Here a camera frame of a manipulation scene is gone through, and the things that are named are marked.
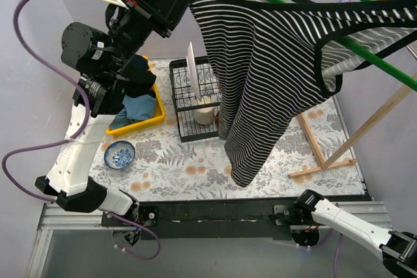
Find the wooden stand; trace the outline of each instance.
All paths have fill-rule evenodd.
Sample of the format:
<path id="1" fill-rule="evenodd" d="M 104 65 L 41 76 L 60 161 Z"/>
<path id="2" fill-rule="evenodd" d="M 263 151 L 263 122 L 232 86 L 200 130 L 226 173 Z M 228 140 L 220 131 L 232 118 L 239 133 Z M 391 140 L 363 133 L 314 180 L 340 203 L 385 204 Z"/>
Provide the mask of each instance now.
<path id="1" fill-rule="evenodd" d="M 411 54 L 416 57 L 417 53 L 412 47 L 407 47 Z M 403 85 L 390 99 L 388 99 L 385 104 L 383 104 L 365 123 L 362 125 L 358 131 L 356 131 L 352 137 L 350 137 L 338 150 L 329 157 L 328 160 L 325 160 L 323 152 L 320 149 L 320 146 L 317 143 L 317 140 L 303 114 L 297 116 L 298 121 L 304 131 L 304 134 L 307 137 L 307 140 L 310 144 L 310 147 L 313 151 L 313 154 L 319 164 L 318 167 L 312 169 L 306 169 L 304 171 L 292 173 L 289 175 L 291 178 L 296 178 L 300 176 L 305 176 L 325 169 L 336 169 L 343 166 L 352 166 L 358 160 L 357 159 L 346 159 L 341 162 L 335 163 L 348 149 L 350 149 L 359 139 L 361 139 L 376 123 L 378 123 L 383 117 L 385 117 L 399 102 L 401 102 L 405 97 L 411 93 L 412 89 Z"/>

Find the bowl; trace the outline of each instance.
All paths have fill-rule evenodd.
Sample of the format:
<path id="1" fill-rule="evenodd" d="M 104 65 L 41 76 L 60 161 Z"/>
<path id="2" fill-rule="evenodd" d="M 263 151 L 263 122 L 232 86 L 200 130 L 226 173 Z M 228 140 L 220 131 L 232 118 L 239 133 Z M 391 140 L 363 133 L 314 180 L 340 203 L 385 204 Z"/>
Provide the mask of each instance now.
<path id="1" fill-rule="evenodd" d="M 104 152 L 104 163 L 111 169 L 124 169 L 134 158 L 135 147 L 128 141 L 116 141 Z"/>

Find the table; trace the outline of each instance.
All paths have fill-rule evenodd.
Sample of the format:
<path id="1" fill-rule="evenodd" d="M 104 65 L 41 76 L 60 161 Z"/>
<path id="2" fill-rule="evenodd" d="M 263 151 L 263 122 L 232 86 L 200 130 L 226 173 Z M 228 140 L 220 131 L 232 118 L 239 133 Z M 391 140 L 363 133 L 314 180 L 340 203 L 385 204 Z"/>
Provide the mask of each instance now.
<path id="1" fill-rule="evenodd" d="M 305 189 L 323 195 L 365 193 L 358 165 L 301 178 L 287 177 L 290 173 L 317 166 L 296 118 L 253 182 L 246 188 L 236 185 L 230 177 L 231 166 L 223 149 L 224 141 L 213 138 L 181 143 L 171 97 L 169 62 L 151 62 L 167 113 L 165 122 L 116 139 L 105 135 L 91 166 L 90 175 L 97 182 L 127 191 L 139 201 L 297 197 Z M 306 118 L 325 157 L 347 140 L 334 99 L 310 109 Z M 136 148 L 135 160 L 126 169 L 112 170 L 104 164 L 104 151 L 116 140 L 130 141 Z M 353 157 L 348 151 L 339 160 Z"/>

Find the wooden base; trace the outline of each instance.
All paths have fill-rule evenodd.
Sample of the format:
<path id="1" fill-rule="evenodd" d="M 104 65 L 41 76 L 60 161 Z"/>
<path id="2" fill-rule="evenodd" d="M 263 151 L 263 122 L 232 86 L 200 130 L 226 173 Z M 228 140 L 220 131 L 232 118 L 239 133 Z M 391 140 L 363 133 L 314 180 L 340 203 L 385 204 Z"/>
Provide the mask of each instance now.
<path id="1" fill-rule="evenodd" d="M 333 164 L 331 164 L 331 166 L 328 167 L 328 169 L 337 169 L 338 167 L 342 167 L 342 166 L 352 166 L 357 161 L 358 161 L 358 159 L 349 159 L 349 160 L 345 160 L 345 161 L 342 161 L 342 162 L 333 163 Z M 323 169 L 321 167 L 314 167 L 313 169 L 306 169 L 305 171 L 292 173 L 292 174 L 288 175 L 288 177 L 289 178 L 297 178 L 297 177 L 313 174 L 313 173 L 316 173 L 316 172 L 319 172 L 319 171 L 323 171 Z"/>

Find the yellow tray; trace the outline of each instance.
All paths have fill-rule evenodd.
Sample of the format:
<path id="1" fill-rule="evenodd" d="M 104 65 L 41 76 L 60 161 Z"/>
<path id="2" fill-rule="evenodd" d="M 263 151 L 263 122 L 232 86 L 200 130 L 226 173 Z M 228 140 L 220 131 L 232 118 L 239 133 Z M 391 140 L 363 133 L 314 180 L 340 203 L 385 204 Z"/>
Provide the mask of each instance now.
<path id="1" fill-rule="evenodd" d="M 152 90 L 156 94 L 156 108 L 155 108 L 154 117 L 150 118 L 149 120 L 143 120 L 135 124 L 117 128 L 116 130 L 111 130 L 110 128 L 108 128 L 106 130 L 106 133 L 109 135 L 112 135 L 113 137 L 119 137 L 122 135 L 126 135 L 127 133 L 132 133 L 138 130 L 142 130 L 143 128 L 146 128 L 146 127 L 151 127 L 151 126 L 162 124 L 165 120 L 166 113 L 165 113 L 164 106 L 162 105 L 161 96 L 159 95 L 158 88 L 156 88 L 156 84 L 152 86 Z"/>

